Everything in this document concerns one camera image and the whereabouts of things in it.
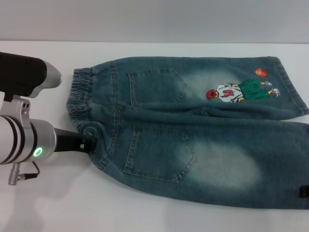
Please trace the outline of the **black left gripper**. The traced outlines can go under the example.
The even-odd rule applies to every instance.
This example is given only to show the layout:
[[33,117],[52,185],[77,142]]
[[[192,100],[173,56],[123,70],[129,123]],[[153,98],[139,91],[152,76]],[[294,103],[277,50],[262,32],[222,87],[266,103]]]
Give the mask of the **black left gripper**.
[[82,137],[78,133],[61,129],[55,129],[55,133],[55,152],[78,151],[93,154],[96,150],[98,141],[96,138]]

